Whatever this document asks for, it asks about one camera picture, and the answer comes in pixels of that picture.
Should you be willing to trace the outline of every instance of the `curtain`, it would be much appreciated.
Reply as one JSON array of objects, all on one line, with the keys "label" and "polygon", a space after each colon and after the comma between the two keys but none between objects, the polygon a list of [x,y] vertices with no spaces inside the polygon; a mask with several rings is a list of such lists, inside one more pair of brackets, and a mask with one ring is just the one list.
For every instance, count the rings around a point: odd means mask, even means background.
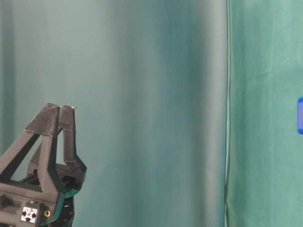
[{"label": "curtain", "polygon": [[77,106],[74,226],[223,226],[227,37],[225,0],[1,0],[1,151]]},{"label": "curtain", "polygon": [[302,225],[303,2],[230,0],[228,227]]}]

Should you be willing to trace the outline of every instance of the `blue object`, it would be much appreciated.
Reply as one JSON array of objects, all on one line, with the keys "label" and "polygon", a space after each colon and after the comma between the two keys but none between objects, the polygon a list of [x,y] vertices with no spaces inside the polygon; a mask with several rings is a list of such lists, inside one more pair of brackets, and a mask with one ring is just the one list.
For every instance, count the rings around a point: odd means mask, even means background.
[{"label": "blue object", "polygon": [[298,132],[303,134],[303,97],[298,99]]}]

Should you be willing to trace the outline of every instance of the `brass screw hole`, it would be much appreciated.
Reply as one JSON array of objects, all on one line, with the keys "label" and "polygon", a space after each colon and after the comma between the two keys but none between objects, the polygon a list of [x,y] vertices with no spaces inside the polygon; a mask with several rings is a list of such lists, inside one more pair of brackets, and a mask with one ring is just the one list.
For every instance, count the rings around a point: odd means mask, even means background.
[{"label": "brass screw hole", "polygon": [[49,210],[44,211],[44,216],[47,218],[51,215],[51,212]]}]

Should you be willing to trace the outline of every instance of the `teal backdrop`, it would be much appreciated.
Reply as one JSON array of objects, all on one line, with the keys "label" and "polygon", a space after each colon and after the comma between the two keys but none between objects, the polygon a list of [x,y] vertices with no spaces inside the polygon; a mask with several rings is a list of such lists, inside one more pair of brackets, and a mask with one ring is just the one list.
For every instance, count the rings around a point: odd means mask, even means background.
[{"label": "teal backdrop", "polygon": [[78,106],[75,227],[223,226],[226,94],[225,0],[0,0],[0,148]]},{"label": "teal backdrop", "polygon": [[230,0],[229,227],[303,223],[303,2]]}]

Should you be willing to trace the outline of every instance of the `green fabric backdrop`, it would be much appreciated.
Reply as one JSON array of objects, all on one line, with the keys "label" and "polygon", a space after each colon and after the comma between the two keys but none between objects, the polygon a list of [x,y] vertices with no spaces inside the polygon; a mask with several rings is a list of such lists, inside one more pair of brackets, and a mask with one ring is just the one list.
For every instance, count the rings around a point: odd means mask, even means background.
[{"label": "green fabric backdrop", "polygon": [[221,227],[226,12],[225,0],[1,0],[1,150],[46,102],[76,105],[88,173],[75,227]]},{"label": "green fabric backdrop", "polygon": [[227,226],[300,227],[303,2],[230,0]]}]

